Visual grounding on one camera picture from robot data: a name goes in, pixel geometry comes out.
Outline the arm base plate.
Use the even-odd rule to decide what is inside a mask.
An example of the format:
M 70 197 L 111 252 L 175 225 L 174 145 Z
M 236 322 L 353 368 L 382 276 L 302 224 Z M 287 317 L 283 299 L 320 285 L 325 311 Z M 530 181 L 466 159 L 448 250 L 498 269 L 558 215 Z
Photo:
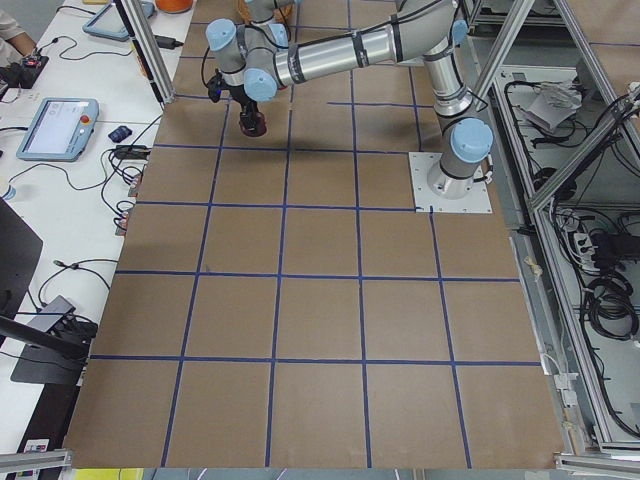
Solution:
M 444 174 L 439 152 L 409 152 L 414 208 L 419 213 L 492 214 L 487 182 L 478 167 L 473 177 Z

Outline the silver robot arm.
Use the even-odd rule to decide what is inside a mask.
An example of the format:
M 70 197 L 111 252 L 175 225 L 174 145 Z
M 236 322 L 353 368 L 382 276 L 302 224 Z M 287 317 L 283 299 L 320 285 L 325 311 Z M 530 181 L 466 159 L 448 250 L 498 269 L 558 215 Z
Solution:
M 289 5 L 299 5 L 302 0 L 245 0 L 253 23 L 269 23 L 274 20 L 274 12 Z
M 431 191 L 448 200 L 466 196 L 494 136 L 468 111 L 477 95 L 463 81 L 454 55 L 455 32 L 461 26 L 454 1 L 399 1 L 388 19 L 333 37 L 293 43 L 275 19 L 281 1 L 249 1 L 250 20 L 243 25 L 220 18 L 206 28 L 210 52 L 217 61 L 207 81 L 209 99 L 227 92 L 240 106 L 239 125 L 249 137 L 266 132 L 259 103 L 279 90 L 329 75 L 385 61 L 396 64 L 419 58 L 430 76 L 444 151 L 427 174 Z

